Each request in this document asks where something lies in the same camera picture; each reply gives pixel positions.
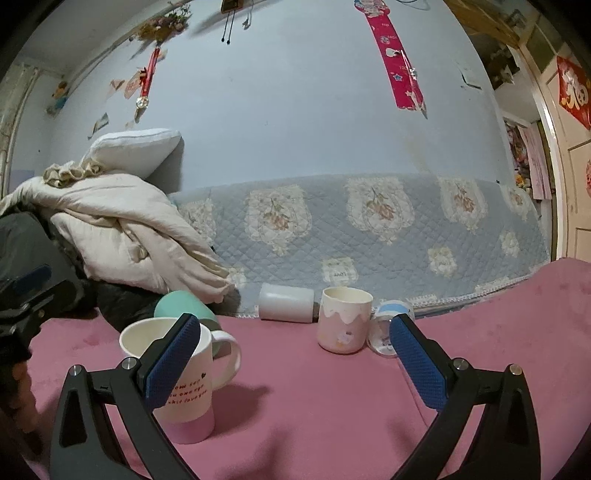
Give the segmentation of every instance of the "pillow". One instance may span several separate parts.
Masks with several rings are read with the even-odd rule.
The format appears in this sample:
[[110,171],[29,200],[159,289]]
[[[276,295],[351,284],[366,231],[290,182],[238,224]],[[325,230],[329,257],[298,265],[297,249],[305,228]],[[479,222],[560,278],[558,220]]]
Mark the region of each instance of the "pillow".
[[146,179],[171,154],[180,140],[180,132],[167,128],[115,132],[99,137],[84,159],[92,158],[107,170],[123,170]]

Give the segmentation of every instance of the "mug rim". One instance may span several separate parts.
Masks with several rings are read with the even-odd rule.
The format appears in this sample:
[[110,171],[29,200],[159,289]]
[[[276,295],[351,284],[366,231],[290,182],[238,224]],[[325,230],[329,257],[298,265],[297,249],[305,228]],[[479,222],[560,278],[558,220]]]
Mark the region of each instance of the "mug rim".
[[[354,300],[342,300],[342,299],[339,299],[339,298],[334,297],[332,295],[329,295],[328,294],[329,290],[354,290],[354,291],[366,294],[368,296],[368,299],[363,302],[354,301]],[[360,288],[353,288],[353,287],[328,287],[328,288],[325,288],[324,290],[322,290],[322,295],[326,296],[327,298],[330,298],[331,300],[341,301],[342,303],[366,304],[366,303],[372,303],[374,301],[374,296],[371,293],[369,293],[365,290],[361,290]]]
[[[141,356],[141,355],[140,356],[134,355],[133,353],[131,353],[129,351],[129,349],[127,347],[125,347],[123,345],[123,336],[124,336],[124,334],[126,334],[126,332],[131,331],[132,327],[139,326],[140,324],[143,324],[143,323],[153,322],[154,320],[174,320],[174,321],[176,321],[176,320],[178,320],[178,318],[175,318],[175,317],[151,317],[149,319],[138,320],[137,322],[134,322],[131,325],[128,325],[127,327],[125,327],[122,330],[122,332],[119,334],[119,347],[123,350],[123,352],[125,353],[125,355],[132,356],[134,358],[139,358]],[[199,343],[197,344],[197,346],[195,347],[195,350],[191,354],[191,358],[193,358],[194,356],[199,355],[200,353],[203,353],[205,351],[205,349],[207,348],[207,346],[210,343],[213,343],[213,335],[212,335],[211,331],[209,330],[209,328],[207,328],[203,323],[201,323],[201,321],[199,321],[199,325],[201,326],[201,338],[199,339],[199,343],[201,343],[202,340],[203,340],[203,330],[204,329],[207,332],[207,341],[204,343],[204,346],[202,348],[199,348]]]

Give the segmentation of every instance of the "green cup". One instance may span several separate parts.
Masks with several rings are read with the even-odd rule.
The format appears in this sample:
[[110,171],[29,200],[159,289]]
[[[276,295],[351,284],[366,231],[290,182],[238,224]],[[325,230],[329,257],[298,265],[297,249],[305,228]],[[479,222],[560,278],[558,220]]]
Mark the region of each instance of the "green cup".
[[[167,293],[160,299],[154,309],[155,317],[179,318],[183,313],[191,313],[195,315],[211,332],[222,329],[213,312],[189,291],[177,290]],[[220,344],[214,343],[214,356],[219,349]]]

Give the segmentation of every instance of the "quilted cover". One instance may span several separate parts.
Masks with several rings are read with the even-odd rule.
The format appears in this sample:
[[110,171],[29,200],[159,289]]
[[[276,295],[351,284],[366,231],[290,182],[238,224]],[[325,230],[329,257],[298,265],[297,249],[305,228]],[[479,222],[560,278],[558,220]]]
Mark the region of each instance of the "quilted cover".
[[262,283],[353,286],[446,306],[529,277],[550,257],[516,187],[426,174],[313,176],[171,195],[236,290],[220,314],[256,315]]

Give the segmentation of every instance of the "window curtain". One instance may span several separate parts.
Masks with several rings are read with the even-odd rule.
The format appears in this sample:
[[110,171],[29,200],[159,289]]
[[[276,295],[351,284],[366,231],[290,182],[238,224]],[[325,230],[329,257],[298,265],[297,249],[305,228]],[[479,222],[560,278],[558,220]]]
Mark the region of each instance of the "window curtain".
[[527,149],[534,198],[536,200],[551,200],[550,178],[540,131],[535,125],[528,128],[518,128]]
[[36,67],[13,64],[0,82],[0,197],[8,193],[12,150],[24,103],[39,77]]

